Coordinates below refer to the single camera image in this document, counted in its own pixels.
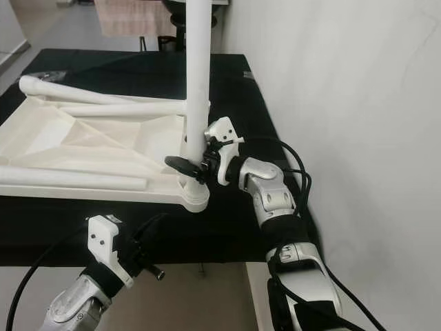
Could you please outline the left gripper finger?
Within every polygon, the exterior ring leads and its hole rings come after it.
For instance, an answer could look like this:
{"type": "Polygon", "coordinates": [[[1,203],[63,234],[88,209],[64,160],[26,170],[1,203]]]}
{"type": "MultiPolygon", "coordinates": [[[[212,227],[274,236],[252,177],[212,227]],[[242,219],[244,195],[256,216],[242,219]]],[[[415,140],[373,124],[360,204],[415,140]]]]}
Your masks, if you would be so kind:
{"type": "Polygon", "coordinates": [[[138,227],[134,233],[136,242],[149,242],[156,237],[158,230],[161,229],[163,219],[168,216],[167,212],[159,212],[151,217],[148,221],[138,227]]]}

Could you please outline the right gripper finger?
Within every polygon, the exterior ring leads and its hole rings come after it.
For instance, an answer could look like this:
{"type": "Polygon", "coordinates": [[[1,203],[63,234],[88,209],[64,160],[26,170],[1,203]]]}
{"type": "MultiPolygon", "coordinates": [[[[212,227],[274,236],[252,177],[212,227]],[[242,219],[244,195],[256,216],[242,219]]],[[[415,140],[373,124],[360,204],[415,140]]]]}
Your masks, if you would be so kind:
{"type": "Polygon", "coordinates": [[[202,179],[204,174],[201,165],[196,165],[185,157],[165,157],[164,163],[179,174],[184,174],[192,179],[202,179]]]}

